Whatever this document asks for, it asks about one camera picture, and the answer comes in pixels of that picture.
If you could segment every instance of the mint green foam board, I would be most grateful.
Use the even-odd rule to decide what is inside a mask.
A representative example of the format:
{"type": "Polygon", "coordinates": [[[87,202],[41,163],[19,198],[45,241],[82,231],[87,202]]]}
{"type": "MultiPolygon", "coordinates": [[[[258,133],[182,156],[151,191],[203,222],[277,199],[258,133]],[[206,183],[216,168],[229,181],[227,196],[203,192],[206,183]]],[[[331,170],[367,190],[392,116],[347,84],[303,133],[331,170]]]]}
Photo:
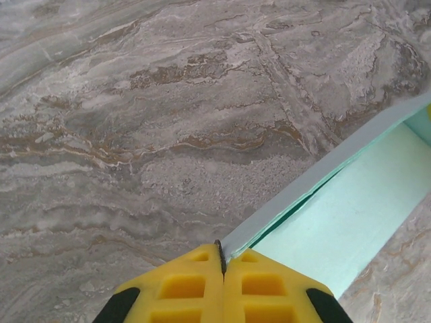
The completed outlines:
{"type": "Polygon", "coordinates": [[[338,298],[431,190],[431,147],[401,124],[253,249],[338,298]]]}
{"type": "Polygon", "coordinates": [[[404,122],[415,134],[431,145],[431,120],[427,109],[422,109],[404,122]]]}
{"type": "Polygon", "coordinates": [[[429,103],[431,92],[387,108],[359,128],[228,234],[222,240],[226,260],[229,261],[247,248],[253,247],[292,212],[303,207],[304,202],[336,173],[429,103]]]}

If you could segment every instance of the yellow tool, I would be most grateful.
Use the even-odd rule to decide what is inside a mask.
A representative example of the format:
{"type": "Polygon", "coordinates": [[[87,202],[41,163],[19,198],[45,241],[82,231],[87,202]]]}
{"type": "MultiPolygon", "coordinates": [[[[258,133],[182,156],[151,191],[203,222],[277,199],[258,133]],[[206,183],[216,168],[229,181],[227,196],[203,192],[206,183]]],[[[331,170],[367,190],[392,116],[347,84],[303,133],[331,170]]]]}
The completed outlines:
{"type": "Polygon", "coordinates": [[[254,250],[228,266],[220,241],[121,285],[93,323],[352,323],[331,291],[254,250]]]}

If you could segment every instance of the black rubber grip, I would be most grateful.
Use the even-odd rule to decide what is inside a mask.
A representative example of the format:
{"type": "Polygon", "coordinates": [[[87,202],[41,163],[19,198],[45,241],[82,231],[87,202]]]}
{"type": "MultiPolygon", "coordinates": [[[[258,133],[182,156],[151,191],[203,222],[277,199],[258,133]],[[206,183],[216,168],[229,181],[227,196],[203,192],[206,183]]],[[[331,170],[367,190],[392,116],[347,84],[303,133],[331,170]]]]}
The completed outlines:
{"type": "Polygon", "coordinates": [[[139,288],[132,287],[114,294],[93,323],[123,323],[140,292],[139,288]]]}
{"type": "Polygon", "coordinates": [[[332,295],[315,288],[307,289],[306,292],[322,323],[353,323],[332,295]]]}

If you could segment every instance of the gray marble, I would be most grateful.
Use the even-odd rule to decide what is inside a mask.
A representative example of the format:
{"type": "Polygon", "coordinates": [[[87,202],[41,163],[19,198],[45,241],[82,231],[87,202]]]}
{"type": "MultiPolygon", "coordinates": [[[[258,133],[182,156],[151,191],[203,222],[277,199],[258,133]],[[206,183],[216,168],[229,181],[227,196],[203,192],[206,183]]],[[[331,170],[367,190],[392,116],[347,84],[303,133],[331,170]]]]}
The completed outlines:
{"type": "Polygon", "coordinates": [[[430,89],[429,1],[0,1],[0,322],[91,322],[430,89]]]}
{"type": "Polygon", "coordinates": [[[431,193],[341,296],[356,323],[431,322],[431,193]]]}

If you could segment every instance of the marble surface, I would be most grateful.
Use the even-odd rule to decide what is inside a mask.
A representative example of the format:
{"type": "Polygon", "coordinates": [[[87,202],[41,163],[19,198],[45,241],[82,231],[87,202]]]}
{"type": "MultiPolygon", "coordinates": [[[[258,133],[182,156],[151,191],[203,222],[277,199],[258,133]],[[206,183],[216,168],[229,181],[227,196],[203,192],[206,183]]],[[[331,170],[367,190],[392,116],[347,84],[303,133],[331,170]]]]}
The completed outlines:
{"type": "Polygon", "coordinates": [[[431,322],[431,193],[340,299],[354,322],[431,322]]]}
{"type": "Polygon", "coordinates": [[[1,0],[0,322],[91,322],[430,63],[424,0],[1,0]]]}

